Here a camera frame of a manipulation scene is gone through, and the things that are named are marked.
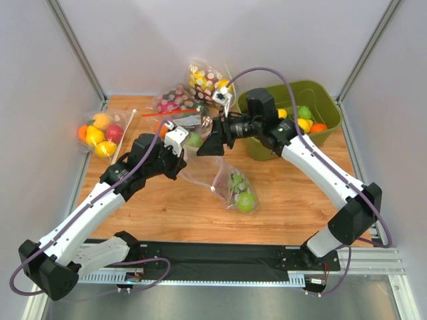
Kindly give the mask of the green striped fake ball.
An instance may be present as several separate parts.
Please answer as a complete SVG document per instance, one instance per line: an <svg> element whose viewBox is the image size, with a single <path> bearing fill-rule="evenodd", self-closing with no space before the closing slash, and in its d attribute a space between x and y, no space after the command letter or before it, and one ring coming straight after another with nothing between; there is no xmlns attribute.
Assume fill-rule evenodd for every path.
<svg viewBox="0 0 427 320"><path fill-rule="evenodd" d="M249 182L243 173L233 172L229 180L230 193L232 195L246 192L249 188Z"/></svg>

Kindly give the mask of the clear pink zip top bag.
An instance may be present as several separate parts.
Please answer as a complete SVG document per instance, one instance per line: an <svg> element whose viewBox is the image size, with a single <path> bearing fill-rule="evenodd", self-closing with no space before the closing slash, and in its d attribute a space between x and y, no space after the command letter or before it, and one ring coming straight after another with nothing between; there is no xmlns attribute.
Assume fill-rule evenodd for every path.
<svg viewBox="0 0 427 320"><path fill-rule="evenodd" d="M198 148L186 147L184 159L187 167L180 172L180 175L189 182L195 183L202 187L207 187L212 193L221 198L226 204L227 209L235 209L236 207L235 195L230 193L229 180L230 174L233 172L243 173L233 165L230 165L224 157L219 156L203 156L196 155ZM254 213L259 207L258 197L256 191L252 186L249 178L249 188L246 192L253 194L258 202L256 209L250 213Z"/></svg>

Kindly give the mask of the yellow fake lemon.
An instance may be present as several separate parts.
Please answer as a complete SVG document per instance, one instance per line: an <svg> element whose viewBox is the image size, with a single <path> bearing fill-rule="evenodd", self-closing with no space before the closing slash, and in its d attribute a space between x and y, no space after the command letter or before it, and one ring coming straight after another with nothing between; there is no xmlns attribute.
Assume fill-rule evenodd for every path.
<svg viewBox="0 0 427 320"><path fill-rule="evenodd" d="M305 134L309 134L313 125L313 121L310 119L298 118L298 125Z"/></svg>

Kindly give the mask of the fake orange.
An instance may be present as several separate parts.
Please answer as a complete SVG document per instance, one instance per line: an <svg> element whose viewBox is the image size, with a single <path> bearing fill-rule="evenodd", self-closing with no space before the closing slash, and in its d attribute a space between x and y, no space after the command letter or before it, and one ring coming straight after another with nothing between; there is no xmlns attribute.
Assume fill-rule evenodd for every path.
<svg viewBox="0 0 427 320"><path fill-rule="evenodd" d="M315 123L310 128L310 134L326 131L328 127L323 123Z"/></svg>

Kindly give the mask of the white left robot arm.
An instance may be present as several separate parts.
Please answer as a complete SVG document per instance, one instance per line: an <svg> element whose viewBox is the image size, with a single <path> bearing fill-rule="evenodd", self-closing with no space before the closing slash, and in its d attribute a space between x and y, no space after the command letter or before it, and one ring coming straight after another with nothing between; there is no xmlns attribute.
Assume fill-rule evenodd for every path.
<svg viewBox="0 0 427 320"><path fill-rule="evenodd" d="M177 179L185 168L183 145L189 132L178 127L163 139L141 134L131 150L110 165L87 198L54 230L37 242L26 240L18 249L19 269L51 300L66 297L86 275L110 265L136 266L159 263L146 258L139 241L126 231L82 249L92 232L115 210L145 187L152 177Z"/></svg>

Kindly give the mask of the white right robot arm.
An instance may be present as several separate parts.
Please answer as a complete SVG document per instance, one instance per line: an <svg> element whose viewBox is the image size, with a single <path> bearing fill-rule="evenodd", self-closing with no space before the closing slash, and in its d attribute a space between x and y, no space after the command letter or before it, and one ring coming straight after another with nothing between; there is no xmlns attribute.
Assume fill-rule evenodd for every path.
<svg viewBox="0 0 427 320"><path fill-rule="evenodd" d="M213 118L211 132L197 155L222 156L225 147L232 148L236 139L255 137L309 177L338 212L304 243L307 258L319 259L342 245L351 245L376 222L381 188L375 183L365 185L325 156L295 121L279 116L266 89L248 92L247 113L231 112L231 98L226 87L214 92L213 100L223 110Z"/></svg>

